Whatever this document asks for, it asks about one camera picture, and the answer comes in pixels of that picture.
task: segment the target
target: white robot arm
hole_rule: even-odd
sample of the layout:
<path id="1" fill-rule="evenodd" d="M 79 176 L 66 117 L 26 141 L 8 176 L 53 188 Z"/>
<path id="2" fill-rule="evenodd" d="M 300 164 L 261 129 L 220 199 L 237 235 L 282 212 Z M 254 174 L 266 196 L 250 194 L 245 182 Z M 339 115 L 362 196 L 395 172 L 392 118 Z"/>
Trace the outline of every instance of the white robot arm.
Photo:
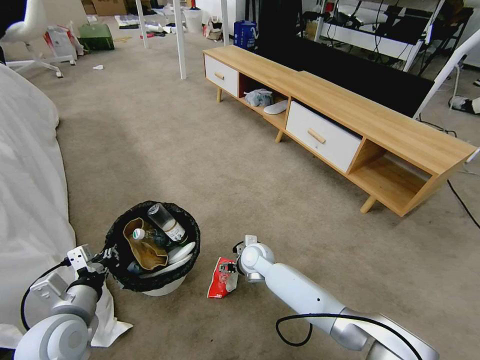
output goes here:
<path id="1" fill-rule="evenodd" d="M 90 341 L 98 326 L 95 310 L 108 271 L 104 263 L 112 256 L 118 256 L 114 248 L 92 256 L 87 245 L 76 247 L 67 253 L 62 265 L 72 266 L 78 274 L 77 280 L 69 285 L 53 272 L 30 287 L 30 292 L 50 306 L 52 316 L 29 329 L 23 312 L 28 292 L 25 294 L 21 313 L 28 331 L 18 343 L 14 360 L 89 358 Z"/>
<path id="2" fill-rule="evenodd" d="M 272 250 L 258 243 L 256 236 L 247 235 L 245 242 L 236 246 L 236 252 L 239 273 L 246 275 L 251 283 L 264 281 L 275 295 L 301 314 L 287 316 L 285 320 L 305 318 L 340 345 L 354 351 L 362 350 L 372 337 L 375 341 L 367 360 L 439 359 L 435 349 L 386 316 L 353 311 L 296 269 L 275 263 Z M 228 271 L 225 264 L 221 268 Z"/>
<path id="3" fill-rule="evenodd" d="M 305 318 L 332 336 L 347 349 L 362 350 L 369 338 L 375 341 L 367 360 L 438 360 L 439 354 L 426 342 L 381 314 L 365 314 L 345 307 L 330 293 L 294 268 L 275 263 L 272 250 L 247 235 L 245 242 L 235 247 L 236 266 L 220 265 L 220 270 L 237 270 L 251 283 L 265 282 L 266 286 L 299 315 L 277 321 Z M 86 360 L 90 355 L 90 341 L 98 320 L 97 301 L 105 280 L 103 260 L 115 255 L 115 249 L 91 256 L 88 248 L 79 246 L 68 252 L 68 260 L 79 278 L 67 285 L 57 274 L 49 274 L 31 287 L 31 291 L 46 301 L 52 316 L 33 326 L 21 339 L 15 360 Z"/>

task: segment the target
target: white drawer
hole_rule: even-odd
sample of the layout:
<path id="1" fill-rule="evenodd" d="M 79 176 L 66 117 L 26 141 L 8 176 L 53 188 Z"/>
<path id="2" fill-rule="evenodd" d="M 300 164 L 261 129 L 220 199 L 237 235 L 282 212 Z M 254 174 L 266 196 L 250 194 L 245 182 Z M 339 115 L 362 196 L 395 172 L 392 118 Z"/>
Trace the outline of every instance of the white drawer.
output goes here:
<path id="1" fill-rule="evenodd" d="M 286 130 L 312 151 L 346 172 L 361 139 L 295 101 L 290 104 Z"/>
<path id="2" fill-rule="evenodd" d="M 233 96 L 239 97 L 239 72 L 205 55 L 205 76 Z"/>

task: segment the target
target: chip bag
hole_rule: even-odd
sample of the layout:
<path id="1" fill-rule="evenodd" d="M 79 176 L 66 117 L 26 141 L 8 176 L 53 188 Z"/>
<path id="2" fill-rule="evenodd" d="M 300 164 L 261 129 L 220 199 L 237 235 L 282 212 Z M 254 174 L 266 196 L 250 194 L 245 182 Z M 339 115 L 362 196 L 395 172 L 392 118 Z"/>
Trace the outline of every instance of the chip bag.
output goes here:
<path id="1" fill-rule="evenodd" d="M 223 263 L 235 263 L 235 261 L 222 256 L 218 258 L 206 295 L 209 299 L 222 299 L 237 288 L 239 273 L 220 272 L 219 265 Z"/>

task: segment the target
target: white bedsheet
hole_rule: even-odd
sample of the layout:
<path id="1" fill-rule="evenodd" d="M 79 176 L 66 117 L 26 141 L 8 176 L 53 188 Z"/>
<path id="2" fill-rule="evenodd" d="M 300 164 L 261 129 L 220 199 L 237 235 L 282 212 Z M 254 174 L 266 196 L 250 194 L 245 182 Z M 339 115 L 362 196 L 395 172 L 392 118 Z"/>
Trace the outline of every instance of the white bedsheet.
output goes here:
<path id="1" fill-rule="evenodd" d="M 23 326 L 20 302 L 27 287 L 76 246 L 69 223 L 67 183 L 53 102 L 0 64 L 0 347 L 15 348 Z M 59 274 L 74 278 L 71 268 Z M 32 326 L 47 316 L 36 296 L 26 301 Z M 132 325 L 117 321 L 113 298 L 103 287 L 93 346 L 107 347 Z"/>

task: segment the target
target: gray carpet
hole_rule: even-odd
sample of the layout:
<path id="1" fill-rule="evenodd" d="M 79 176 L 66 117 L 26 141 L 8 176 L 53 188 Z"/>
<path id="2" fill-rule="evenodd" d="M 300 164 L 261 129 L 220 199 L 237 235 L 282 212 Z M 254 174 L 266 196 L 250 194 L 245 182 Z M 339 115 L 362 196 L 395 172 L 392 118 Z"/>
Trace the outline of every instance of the gray carpet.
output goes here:
<path id="1" fill-rule="evenodd" d="M 168 296 L 121 290 L 109 278 L 116 316 L 134 328 L 91 359 L 364 359 L 319 330 L 302 348 L 282 343 L 275 321 L 292 311 L 264 284 L 241 278 L 227 298 L 207 299 L 218 257 L 245 234 L 348 307 L 397 321 L 442 359 L 478 359 L 480 232 L 446 186 L 404 218 L 379 203 L 362 215 L 361 189 L 294 141 L 276 144 L 276 129 L 235 99 L 216 103 L 202 49 L 220 43 L 186 34 L 188 78 L 180 81 L 174 36 L 144 49 L 138 30 L 110 28 L 114 38 L 133 38 L 75 67 L 62 64 L 63 79 L 43 69 L 27 74 L 59 110 L 77 242 L 99 251 L 119 214 L 158 200 L 196 218 L 202 245 Z M 98 64 L 105 69 L 93 70 Z M 459 94 L 480 96 L 476 78 L 464 70 Z M 423 119 L 480 145 L 480 117 L 448 114 L 452 86 L 442 86 Z M 480 158 L 469 169 L 480 172 Z M 457 173 L 452 182 L 480 219 L 479 177 Z M 284 328 L 293 341 L 308 332 L 301 320 Z"/>

